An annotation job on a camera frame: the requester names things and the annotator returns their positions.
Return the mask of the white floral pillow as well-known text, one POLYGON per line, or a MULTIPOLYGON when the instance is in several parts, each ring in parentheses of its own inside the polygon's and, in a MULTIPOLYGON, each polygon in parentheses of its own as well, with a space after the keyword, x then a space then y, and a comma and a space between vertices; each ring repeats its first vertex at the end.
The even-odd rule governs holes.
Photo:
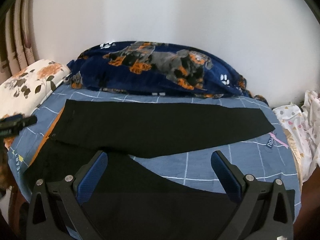
POLYGON ((67 66, 39 60, 1 84, 1 118, 30 116, 70 74, 67 66))

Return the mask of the beige floral curtain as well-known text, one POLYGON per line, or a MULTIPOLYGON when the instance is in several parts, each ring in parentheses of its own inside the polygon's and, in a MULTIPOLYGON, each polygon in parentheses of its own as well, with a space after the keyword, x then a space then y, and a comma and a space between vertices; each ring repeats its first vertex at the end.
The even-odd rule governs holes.
POLYGON ((1 1, 1 83, 35 62, 30 31, 32 1, 1 1))

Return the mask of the white patterned cloth pile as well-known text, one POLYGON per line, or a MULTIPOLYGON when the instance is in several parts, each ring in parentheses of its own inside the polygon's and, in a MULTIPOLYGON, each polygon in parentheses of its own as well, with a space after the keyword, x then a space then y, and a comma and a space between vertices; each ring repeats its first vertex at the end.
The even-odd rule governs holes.
POLYGON ((301 183, 319 167, 319 93, 307 90, 301 107, 295 104, 273 109, 287 136, 301 183))

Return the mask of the navy dog print blanket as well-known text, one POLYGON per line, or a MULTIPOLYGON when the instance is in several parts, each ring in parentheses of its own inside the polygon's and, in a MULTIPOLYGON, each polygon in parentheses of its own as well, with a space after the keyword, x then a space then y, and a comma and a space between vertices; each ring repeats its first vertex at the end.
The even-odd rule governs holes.
POLYGON ((67 66, 71 72, 65 83, 74 89, 214 99, 245 96, 266 102, 253 95, 246 79, 222 59, 178 44, 103 43, 83 51, 67 66))

